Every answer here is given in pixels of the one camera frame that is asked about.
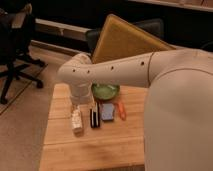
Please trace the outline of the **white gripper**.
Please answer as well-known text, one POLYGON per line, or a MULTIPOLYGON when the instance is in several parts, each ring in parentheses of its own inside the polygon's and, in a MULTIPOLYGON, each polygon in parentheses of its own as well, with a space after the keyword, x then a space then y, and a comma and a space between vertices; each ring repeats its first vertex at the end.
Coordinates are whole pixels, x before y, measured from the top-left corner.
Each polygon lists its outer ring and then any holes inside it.
POLYGON ((74 105, 88 104, 92 101, 91 84, 70 85, 70 99, 74 105))

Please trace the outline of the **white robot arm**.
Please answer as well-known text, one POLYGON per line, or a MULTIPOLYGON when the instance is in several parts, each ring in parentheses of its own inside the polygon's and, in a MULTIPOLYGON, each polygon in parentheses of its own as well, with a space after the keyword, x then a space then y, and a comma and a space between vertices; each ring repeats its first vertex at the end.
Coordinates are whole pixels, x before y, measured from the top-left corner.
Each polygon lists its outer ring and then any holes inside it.
POLYGON ((145 87, 146 171, 213 171, 213 53, 158 51, 94 64, 77 54, 58 70, 81 104, 93 83, 145 87))

